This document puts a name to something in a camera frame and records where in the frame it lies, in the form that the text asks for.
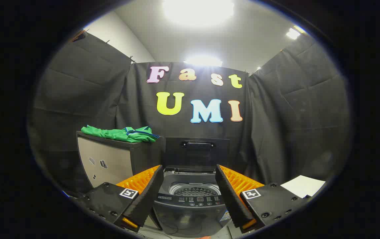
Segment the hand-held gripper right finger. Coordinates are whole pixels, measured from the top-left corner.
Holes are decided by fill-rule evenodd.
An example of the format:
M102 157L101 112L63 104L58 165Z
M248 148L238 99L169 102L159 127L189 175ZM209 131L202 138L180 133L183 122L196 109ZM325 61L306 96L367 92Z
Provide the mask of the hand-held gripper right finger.
M276 183L263 185L219 164L215 179L233 224L242 233L283 221L311 200L310 196L297 196Z

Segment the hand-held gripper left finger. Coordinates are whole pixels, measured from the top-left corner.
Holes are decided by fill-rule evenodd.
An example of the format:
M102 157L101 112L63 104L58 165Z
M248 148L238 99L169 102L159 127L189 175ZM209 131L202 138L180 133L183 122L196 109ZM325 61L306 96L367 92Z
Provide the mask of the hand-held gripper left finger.
M77 205L114 226L138 232L163 181L164 167L157 165L117 184L104 182L77 198Z

